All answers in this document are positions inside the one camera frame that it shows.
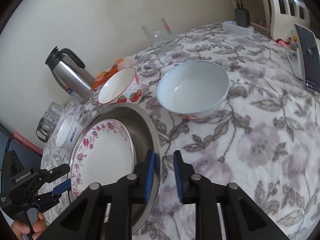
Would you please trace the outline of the person's left hand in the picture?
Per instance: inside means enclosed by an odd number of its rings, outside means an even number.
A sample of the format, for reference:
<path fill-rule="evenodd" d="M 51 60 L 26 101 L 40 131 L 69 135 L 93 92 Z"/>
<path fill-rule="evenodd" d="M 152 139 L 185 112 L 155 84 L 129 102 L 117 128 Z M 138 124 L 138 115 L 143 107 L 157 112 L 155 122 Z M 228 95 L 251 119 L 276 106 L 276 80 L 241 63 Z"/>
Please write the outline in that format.
<path fill-rule="evenodd" d="M 48 227 L 46 218 L 42 213 L 38 213 L 38 220 L 33 225 L 33 239 L 37 239 Z M 23 239 L 23 235 L 30 233 L 30 227 L 24 223 L 15 220 L 11 224 L 11 229 L 18 239 Z"/>

